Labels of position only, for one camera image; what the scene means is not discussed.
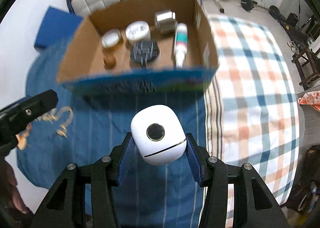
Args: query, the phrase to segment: white sticker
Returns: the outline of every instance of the white sticker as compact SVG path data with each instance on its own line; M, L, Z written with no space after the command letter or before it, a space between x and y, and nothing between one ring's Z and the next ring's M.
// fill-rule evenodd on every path
M198 12L196 14L196 25L197 25L197 29L199 29L200 27L200 22L201 22L201 14Z
M209 56L210 56L210 49L209 49L209 44L207 43L203 52L203 63L206 68L209 67Z

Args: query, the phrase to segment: black circle button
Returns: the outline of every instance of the black circle button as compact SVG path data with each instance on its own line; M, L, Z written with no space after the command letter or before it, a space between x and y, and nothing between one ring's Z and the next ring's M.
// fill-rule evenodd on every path
M152 141L162 140L164 137L164 128L157 123L151 124L147 128L147 136Z

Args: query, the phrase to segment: checkered cloth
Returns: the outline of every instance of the checkered cloth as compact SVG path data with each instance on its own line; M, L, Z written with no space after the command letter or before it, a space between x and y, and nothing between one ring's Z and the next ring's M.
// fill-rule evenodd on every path
M221 15L208 18L220 67L204 96L207 150L226 164L251 163L282 204L299 151L298 107L288 67L266 27ZM232 227L233 185L228 192L226 227Z

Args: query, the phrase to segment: black seam line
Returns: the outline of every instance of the black seam line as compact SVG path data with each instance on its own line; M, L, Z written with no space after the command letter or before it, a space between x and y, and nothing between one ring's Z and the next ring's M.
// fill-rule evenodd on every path
M187 138L185 138L183 141L180 141L178 144L173 145L173 146L171 146L171 147L169 147L169 148L166 148L166 149L164 149L164 150L161 150L161 151L158 151L158 152L152 153L152 154L147 155L147 156L142 156L142 157L143 157L143 158L150 157L150 156L153 156L153 155L159 154L159 153L161 153L161 152L164 152L164 151L166 151L166 150L172 149L173 147L178 146L178 145L180 145L181 143L184 143L186 140L187 140Z

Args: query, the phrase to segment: teal label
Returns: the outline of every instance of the teal label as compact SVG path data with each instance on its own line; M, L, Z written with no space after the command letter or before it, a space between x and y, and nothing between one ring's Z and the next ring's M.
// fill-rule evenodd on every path
M185 33L177 33L176 42L188 42L188 36Z

